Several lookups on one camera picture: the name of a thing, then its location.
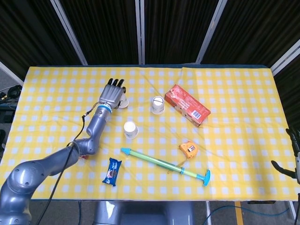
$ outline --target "paper cup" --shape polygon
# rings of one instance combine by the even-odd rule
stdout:
[[[165,100],[161,96],[155,96],[152,100],[151,112],[155,115],[162,114],[165,110]]]
[[[127,139],[134,139],[138,133],[139,129],[133,121],[127,121],[124,124],[124,135]]]
[[[121,100],[120,100],[120,106],[119,108],[126,108],[128,105],[129,105],[129,101],[128,99],[126,98],[125,94],[123,93],[122,96],[121,96]]]

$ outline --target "blue snack package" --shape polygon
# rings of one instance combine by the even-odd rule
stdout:
[[[108,171],[105,179],[102,181],[103,183],[116,186],[116,180],[121,163],[122,161],[118,161],[114,158],[109,158]]]

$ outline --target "black curtain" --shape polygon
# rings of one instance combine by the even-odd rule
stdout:
[[[49,0],[2,0],[0,21],[0,61],[20,79],[30,66],[81,65]]]
[[[300,128],[300,55],[274,79],[288,125]]]
[[[217,3],[145,0],[146,64],[195,62]]]
[[[60,0],[89,65],[138,64],[135,0]]]
[[[300,1],[228,0],[202,64],[271,67],[300,39]]]

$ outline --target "cardboard box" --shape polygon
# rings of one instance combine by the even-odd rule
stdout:
[[[200,126],[203,120],[210,114],[210,110],[179,85],[174,85],[174,87],[165,94],[165,100],[196,127]]]

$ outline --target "yellow checkered tablecloth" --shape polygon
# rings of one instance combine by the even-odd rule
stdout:
[[[17,164],[64,148],[79,132],[81,116],[98,101],[111,77],[125,79],[129,107],[113,111],[98,154],[80,159],[64,172],[55,199],[297,199],[296,180],[278,173],[270,163],[273,159],[294,168],[285,115],[272,73],[266,68],[31,67],[1,161],[0,183]],[[163,114],[150,112],[151,99],[164,96],[174,84],[211,110],[200,127],[168,103]],[[127,120],[139,127],[133,140],[123,134]],[[81,137],[88,136],[83,132]],[[128,147],[177,164],[185,159],[178,145],[187,140],[200,151],[184,167],[199,174],[210,169],[207,187],[120,152],[121,147]],[[102,183],[109,157],[122,160],[116,187]],[[57,177],[48,177],[33,198],[47,199]]]

